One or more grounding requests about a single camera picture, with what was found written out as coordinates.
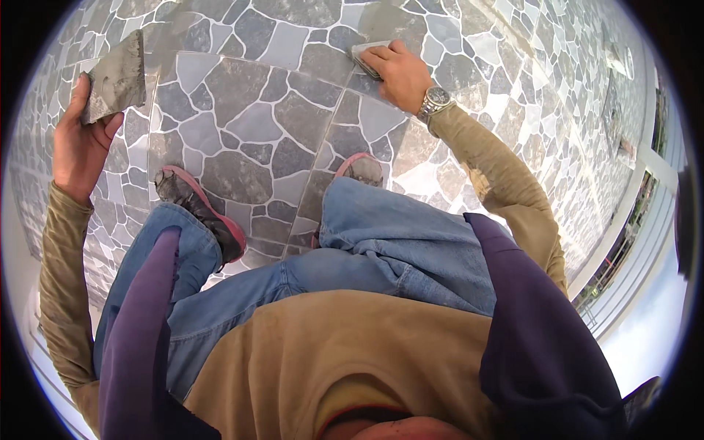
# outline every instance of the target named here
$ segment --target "purple cloth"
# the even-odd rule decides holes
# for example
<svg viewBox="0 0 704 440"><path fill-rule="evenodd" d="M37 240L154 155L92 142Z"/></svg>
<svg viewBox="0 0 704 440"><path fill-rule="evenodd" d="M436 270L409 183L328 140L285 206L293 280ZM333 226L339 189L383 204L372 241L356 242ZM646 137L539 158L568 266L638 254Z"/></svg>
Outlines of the purple cloth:
<svg viewBox="0 0 704 440"><path fill-rule="evenodd" d="M624 434L621 394L601 348L553 280L500 230L464 214L496 292L482 391L522 439Z"/></svg>
<svg viewBox="0 0 704 440"><path fill-rule="evenodd" d="M220 433L166 391L180 227L167 227L118 310L107 310L99 389L100 435L111 439L219 439Z"/></svg>

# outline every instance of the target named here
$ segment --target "tan sleeve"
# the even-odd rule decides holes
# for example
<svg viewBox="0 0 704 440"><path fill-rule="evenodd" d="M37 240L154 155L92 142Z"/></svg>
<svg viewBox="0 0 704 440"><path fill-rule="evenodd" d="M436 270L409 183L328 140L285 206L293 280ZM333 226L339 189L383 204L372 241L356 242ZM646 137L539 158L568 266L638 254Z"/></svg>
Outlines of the tan sleeve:
<svg viewBox="0 0 704 440"><path fill-rule="evenodd" d="M431 116L429 129L452 149L485 209L506 219L516 244L567 295L558 224L545 191L528 167L456 105Z"/></svg>
<svg viewBox="0 0 704 440"><path fill-rule="evenodd" d="M52 182L47 211L39 273L44 338L58 376L98 435L98 381L83 272L83 243L93 208L74 201Z"/></svg>

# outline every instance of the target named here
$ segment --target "person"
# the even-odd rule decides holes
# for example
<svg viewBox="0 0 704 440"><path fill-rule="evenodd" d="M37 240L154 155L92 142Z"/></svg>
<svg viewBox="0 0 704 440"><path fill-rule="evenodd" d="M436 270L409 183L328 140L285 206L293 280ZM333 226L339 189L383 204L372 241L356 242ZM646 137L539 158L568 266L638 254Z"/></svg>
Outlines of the person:
<svg viewBox="0 0 704 440"><path fill-rule="evenodd" d="M110 289L95 342L82 266L116 114L81 126L81 77L55 134L39 281L54 365L102 438L594 438L624 426L601 350L566 298L540 184L434 86L403 42L365 51L379 93L449 145L490 212L379 188L355 155L325 192L320 248L229 277L245 238L175 166Z"/></svg>

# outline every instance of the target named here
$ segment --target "black watch dial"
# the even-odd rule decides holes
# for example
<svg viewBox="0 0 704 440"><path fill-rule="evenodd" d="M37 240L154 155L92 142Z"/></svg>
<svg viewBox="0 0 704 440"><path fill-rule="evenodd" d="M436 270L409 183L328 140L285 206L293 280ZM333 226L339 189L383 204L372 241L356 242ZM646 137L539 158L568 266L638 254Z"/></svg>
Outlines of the black watch dial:
<svg viewBox="0 0 704 440"><path fill-rule="evenodd" d="M436 106L444 106L450 102L450 94L445 92L442 87L433 86L428 89L428 99Z"/></svg>

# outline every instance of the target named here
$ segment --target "hand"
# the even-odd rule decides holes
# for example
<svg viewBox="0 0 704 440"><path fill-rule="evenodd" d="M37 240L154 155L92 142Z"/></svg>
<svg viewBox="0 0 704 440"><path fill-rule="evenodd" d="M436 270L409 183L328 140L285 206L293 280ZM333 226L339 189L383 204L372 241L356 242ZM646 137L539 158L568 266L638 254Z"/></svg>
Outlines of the hand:
<svg viewBox="0 0 704 440"><path fill-rule="evenodd" d="M409 52L400 39L392 41L389 47L370 47L360 57L384 80L379 95L401 110L417 115L425 91L433 85L425 63Z"/></svg>
<svg viewBox="0 0 704 440"><path fill-rule="evenodd" d="M85 206L90 206L90 194L103 170L110 144L125 119L120 112L94 124L81 125L80 116L89 93L90 80L81 73L54 132L54 183Z"/></svg>

